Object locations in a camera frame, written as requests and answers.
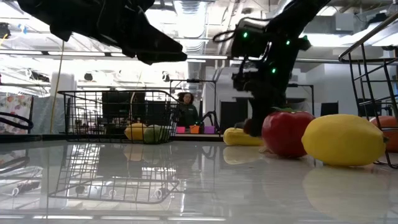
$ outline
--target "wire basket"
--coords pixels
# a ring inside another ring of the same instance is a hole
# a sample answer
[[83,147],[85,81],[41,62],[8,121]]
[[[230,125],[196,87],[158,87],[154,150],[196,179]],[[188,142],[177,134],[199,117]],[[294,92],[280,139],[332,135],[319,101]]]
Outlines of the wire basket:
[[160,144],[175,136],[178,101],[160,90],[60,91],[69,141]]
[[168,145],[80,144],[64,161],[52,198],[159,204],[180,184]]

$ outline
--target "metal rack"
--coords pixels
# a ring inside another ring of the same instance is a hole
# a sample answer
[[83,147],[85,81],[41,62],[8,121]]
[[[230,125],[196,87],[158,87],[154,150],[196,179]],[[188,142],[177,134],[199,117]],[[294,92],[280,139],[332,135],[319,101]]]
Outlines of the metal rack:
[[[354,96],[356,100],[356,104],[358,107],[358,113],[360,113],[360,108],[365,108],[365,114],[359,114],[360,116],[365,116],[369,120],[368,116],[368,111],[366,108],[366,105],[371,105],[372,106],[372,111],[373,114],[376,116],[376,121],[377,121],[377,126],[379,127],[380,130],[382,131],[398,131],[398,126],[395,127],[384,127],[381,126],[380,120],[379,120],[379,115],[377,114],[376,111],[376,105],[391,105],[392,110],[394,112],[394,116],[398,120],[398,107],[397,107],[397,97],[398,94],[394,94],[394,90],[392,87],[393,82],[397,82],[397,80],[391,80],[390,74],[388,72],[387,66],[395,64],[398,61],[398,57],[392,57],[392,58],[366,58],[366,53],[365,53],[365,47],[364,44],[366,41],[368,41],[371,37],[374,35],[378,34],[380,31],[382,31],[384,28],[386,28],[389,24],[393,23],[396,19],[398,19],[398,12],[387,18],[384,22],[379,24],[376,28],[374,28],[371,32],[366,34],[362,39],[354,43],[350,48],[348,48],[346,51],[344,51],[338,58],[340,62],[343,63],[349,63],[349,69],[351,72],[351,79],[352,79],[352,84],[353,84],[353,90],[354,90]],[[351,53],[356,50],[358,47],[361,47],[361,53],[362,53],[362,59],[352,59]],[[368,65],[371,63],[381,63],[380,66],[368,70]],[[358,66],[358,71],[359,74],[356,76],[353,71],[353,66]],[[372,74],[375,71],[378,71],[379,69],[383,69],[384,73],[386,75],[385,80],[371,80],[370,79],[370,74]],[[365,83],[367,85],[367,88],[369,90],[369,95],[370,99],[369,101],[360,102],[358,98],[358,92],[357,92],[357,87],[356,87],[356,82],[360,82],[360,89],[361,89],[361,96],[363,99],[365,99],[365,90],[364,90],[364,85]],[[386,83],[386,87],[388,87],[389,90],[389,96],[385,96],[382,98],[375,98],[374,92],[372,89],[372,83]],[[387,162],[379,162],[377,161],[377,164],[381,165],[388,165],[389,167],[393,169],[398,169],[398,164],[393,164],[390,160],[389,153],[386,151],[386,159]]]
[[[115,144],[111,153],[124,154],[127,174],[105,176],[98,172],[104,146],[74,145],[64,158],[65,165],[61,166],[56,189],[49,193],[49,197],[159,204],[177,191],[180,182],[175,176],[170,146],[124,147]],[[129,172],[129,162],[139,164],[139,176]]]

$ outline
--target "woman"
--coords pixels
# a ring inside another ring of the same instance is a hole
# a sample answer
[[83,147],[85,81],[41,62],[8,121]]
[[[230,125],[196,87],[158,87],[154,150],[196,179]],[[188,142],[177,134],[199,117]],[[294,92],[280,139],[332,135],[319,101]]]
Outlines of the woman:
[[180,93],[178,100],[182,104],[180,105],[180,119],[177,126],[189,128],[189,126],[195,125],[199,120],[199,115],[196,107],[192,104],[193,95],[191,93]]

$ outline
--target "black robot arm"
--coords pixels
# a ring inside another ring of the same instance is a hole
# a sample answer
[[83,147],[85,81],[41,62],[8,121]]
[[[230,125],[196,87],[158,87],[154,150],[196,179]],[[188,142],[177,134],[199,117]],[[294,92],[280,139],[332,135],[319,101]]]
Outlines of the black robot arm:
[[[253,95],[252,121],[245,132],[252,136],[261,135],[264,118],[274,112],[273,107],[286,104],[286,89],[299,50],[311,47],[307,37],[299,38],[307,24],[330,0],[293,0],[272,19],[243,18],[232,32],[216,35],[214,42],[233,38],[232,57],[242,57],[239,72],[233,74],[233,86],[238,91],[249,91]],[[249,23],[249,20],[268,22],[264,26]],[[232,33],[228,38],[219,38]],[[247,61],[256,70],[245,72]]]

